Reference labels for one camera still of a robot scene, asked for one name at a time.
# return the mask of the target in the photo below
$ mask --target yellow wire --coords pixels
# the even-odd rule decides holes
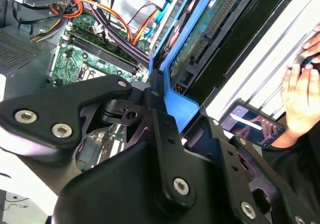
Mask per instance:
[[[134,45],[136,45],[136,43],[139,41],[139,39],[140,39],[142,33],[144,32],[145,28],[147,27],[147,25],[150,23],[150,21],[151,21],[158,13],[159,13],[159,10],[157,10],[156,12],[154,12],[154,14],[153,14],[152,17],[150,18],[149,22],[146,23],[146,24],[144,25],[144,27],[139,31],[139,33],[137,34],[137,36],[136,36],[135,39],[134,39],[134,42],[133,42]]]
[[[60,22],[61,22],[61,19],[58,19],[58,20],[55,22],[55,24],[46,31],[46,33],[49,33],[51,30],[53,30]],[[31,41],[36,41],[36,40],[37,40],[38,38],[40,38],[40,37],[41,37],[41,36],[37,35],[37,36],[33,37],[33,38],[31,39]]]
[[[111,9],[111,8],[109,8],[109,7],[107,7],[107,6],[103,5],[103,4],[100,4],[100,3],[97,3],[97,2],[93,2],[92,0],[82,0],[82,1],[87,2],[87,3],[90,3],[90,4],[94,5],[94,6],[99,7],[99,8],[102,8],[102,9],[106,10],[107,12],[111,13],[111,14],[112,14],[113,16],[115,16],[116,18],[118,18],[118,19],[121,21],[121,23],[124,25],[124,28],[125,28],[125,30],[126,30],[126,32],[127,32],[126,34],[127,34],[127,36],[128,36],[128,40],[129,40],[129,41],[132,40],[131,31],[128,29],[125,21],[124,21],[124,20],[121,18],[121,16],[120,16],[118,13],[116,13],[113,9]]]

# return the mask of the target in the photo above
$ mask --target ventilation grille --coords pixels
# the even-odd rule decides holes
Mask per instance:
[[[41,53],[41,49],[0,32],[0,66],[11,69]]]

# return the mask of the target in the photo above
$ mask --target silver screw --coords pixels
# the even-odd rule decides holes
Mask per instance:
[[[151,91],[151,93],[152,93],[153,95],[155,95],[155,96],[159,97],[159,94],[158,94],[157,92],[155,92],[155,91]]]
[[[247,142],[246,142],[245,139],[243,139],[243,138],[239,138],[239,141],[240,141],[243,145],[246,145],[246,144],[247,144]]]
[[[305,222],[301,219],[301,217],[298,217],[298,216],[295,217],[295,221],[298,224],[305,224]]]
[[[182,196],[189,194],[189,186],[186,181],[181,178],[176,178],[173,181],[173,187]]]
[[[216,119],[212,119],[213,124],[215,124],[216,126],[219,126],[219,122]]]
[[[15,113],[14,118],[20,123],[33,123],[37,120],[37,115],[30,110],[20,110]]]
[[[256,212],[253,209],[253,207],[247,203],[247,202],[242,202],[241,203],[241,209],[244,212],[244,214],[250,218],[251,220],[254,220],[256,218]]]
[[[72,135],[72,128],[65,123],[57,123],[51,129],[57,138],[68,138]]]
[[[122,87],[126,87],[127,86],[127,84],[125,82],[123,82],[123,81],[118,81],[118,84],[120,86],[122,86]]]

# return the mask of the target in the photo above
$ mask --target blue drive bracket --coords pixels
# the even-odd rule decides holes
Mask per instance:
[[[186,39],[190,35],[192,29],[196,25],[197,21],[201,17],[203,11],[208,6],[211,0],[200,0],[197,4],[196,8],[194,9],[191,17],[189,18],[188,22],[186,23],[185,27],[183,28],[180,36],[176,40],[174,46],[170,50],[168,56],[161,64],[160,70],[163,71],[163,78],[164,78],[164,101],[167,108],[167,112],[169,115],[174,116],[177,127],[179,132],[182,132],[186,125],[191,121],[191,119],[195,116],[195,114],[199,111],[199,105],[184,97],[183,95],[173,91],[171,89],[171,79],[170,79],[170,72],[169,66],[173,62],[174,58],[182,48],[183,44],[185,43]],[[182,13],[184,6],[186,5],[187,0],[184,0],[181,4],[177,15],[174,18],[174,22],[172,22],[170,28],[167,30],[166,34],[164,35],[162,41],[160,42],[159,46],[157,47],[156,51],[154,52],[153,56],[150,59],[149,70],[153,70],[155,57],[162,48],[165,43],[166,37],[170,34],[170,30],[174,26],[175,22],[178,19],[178,16]]]

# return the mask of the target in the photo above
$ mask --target smartphone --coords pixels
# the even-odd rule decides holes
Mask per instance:
[[[250,142],[268,148],[286,128],[243,104],[235,104],[220,121],[224,130],[245,137]]]

